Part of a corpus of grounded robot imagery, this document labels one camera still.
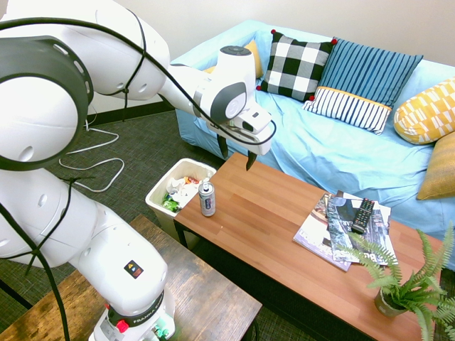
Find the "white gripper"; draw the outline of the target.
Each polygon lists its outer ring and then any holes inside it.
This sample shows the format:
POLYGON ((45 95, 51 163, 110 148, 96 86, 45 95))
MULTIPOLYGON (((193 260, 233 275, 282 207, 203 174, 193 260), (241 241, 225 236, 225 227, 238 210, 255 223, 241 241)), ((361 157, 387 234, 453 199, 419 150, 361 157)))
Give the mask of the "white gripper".
POLYGON ((245 170, 251 169, 257 159, 257 155, 265 155, 271 148, 274 136, 274 122, 270 121, 259 133, 253 133, 244 128, 222 124, 209 123, 209 129, 217 134, 218 146, 223 158, 228 157, 227 140, 239 144, 248 150, 245 170))

